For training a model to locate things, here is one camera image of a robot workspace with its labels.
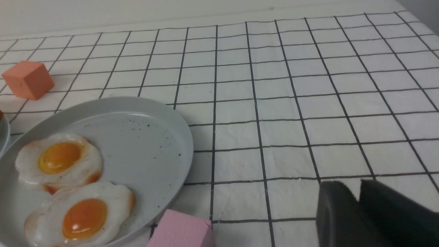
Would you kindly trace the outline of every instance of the fried egg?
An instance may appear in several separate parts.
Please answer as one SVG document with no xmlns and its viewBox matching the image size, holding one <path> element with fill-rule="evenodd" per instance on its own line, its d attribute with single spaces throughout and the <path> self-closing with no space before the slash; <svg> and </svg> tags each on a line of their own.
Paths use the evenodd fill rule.
<svg viewBox="0 0 439 247">
<path fill-rule="evenodd" d="M 20 182 L 53 195 L 62 188 L 96 182 L 102 174 L 102 155 L 84 137 L 59 133 L 25 145 L 15 168 Z"/>
<path fill-rule="evenodd" d="M 35 247 L 100 247 L 117 235 L 134 204 L 126 186 L 110 182 L 61 189 L 26 218 L 25 237 Z"/>
</svg>

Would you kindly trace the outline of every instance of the egg white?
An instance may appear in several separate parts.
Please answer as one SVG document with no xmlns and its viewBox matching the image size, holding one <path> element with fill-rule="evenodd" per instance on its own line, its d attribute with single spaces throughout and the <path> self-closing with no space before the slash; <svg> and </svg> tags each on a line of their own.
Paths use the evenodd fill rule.
<svg viewBox="0 0 439 247">
<path fill-rule="evenodd" d="M 38 159 L 50 146 L 59 142 L 76 142 L 84 147 L 81 157 L 67 170 L 46 174 L 38 167 Z M 102 155 L 84 137 L 59 133 L 47 139 L 33 141 L 18 153 L 15 168 L 18 180 L 32 189 L 44 189 L 51 194 L 58 189 L 82 186 L 95 182 L 102 173 Z"/>
<path fill-rule="evenodd" d="M 90 198 L 100 199 L 107 204 L 104 225 L 88 238 L 65 238 L 62 234 L 64 216 L 76 203 Z M 117 235 L 134 203 L 134 194 L 126 186 L 110 182 L 61 189 L 26 218 L 25 236 L 28 243 L 35 247 L 101 247 Z"/>
</svg>

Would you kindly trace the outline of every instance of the foam cube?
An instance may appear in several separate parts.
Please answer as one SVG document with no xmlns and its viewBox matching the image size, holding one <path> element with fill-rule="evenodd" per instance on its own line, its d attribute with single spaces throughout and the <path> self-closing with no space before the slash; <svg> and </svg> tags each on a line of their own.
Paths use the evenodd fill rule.
<svg viewBox="0 0 439 247">
<path fill-rule="evenodd" d="M 19 98 L 38 100 L 54 87 L 43 63 L 21 61 L 2 74 L 12 93 Z"/>
<path fill-rule="evenodd" d="M 214 247 L 212 223 L 166 210 L 147 247 Z"/>
</svg>

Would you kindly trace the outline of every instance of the gray plate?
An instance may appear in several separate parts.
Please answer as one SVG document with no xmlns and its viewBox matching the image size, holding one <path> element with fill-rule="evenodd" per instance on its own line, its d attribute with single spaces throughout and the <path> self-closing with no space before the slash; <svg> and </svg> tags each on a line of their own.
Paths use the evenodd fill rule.
<svg viewBox="0 0 439 247">
<path fill-rule="evenodd" d="M 59 132 L 86 137 L 104 158 L 100 181 L 127 185 L 136 205 L 109 246 L 141 233 L 181 189 L 194 152 L 191 131 L 172 108 L 145 98 L 105 98 L 73 106 L 21 136 L 0 158 L 0 243 L 27 246 L 27 215 L 50 197 L 18 184 L 14 161 L 22 146 Z"/>
</svg>

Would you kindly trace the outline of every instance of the grid tablecloth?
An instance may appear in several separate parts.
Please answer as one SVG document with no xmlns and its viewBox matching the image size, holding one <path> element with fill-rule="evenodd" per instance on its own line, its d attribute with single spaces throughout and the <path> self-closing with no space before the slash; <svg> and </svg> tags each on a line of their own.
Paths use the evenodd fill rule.
<svg viewBox="0 0 439 247">
<path fill-rule="evenodd" d="M 72 105 L 158 100 L 194 161 L 173 209 L 219 247 L 318 246 L 319 183 L 381 181 L 439 211 L 439 38 L 407 11 L 0 41 L 0 73 L 44 62 L 38 101 L 0 80 L 18 138 Z M 154 227 L 127 246 L 144 246 Z"/>
</svg>

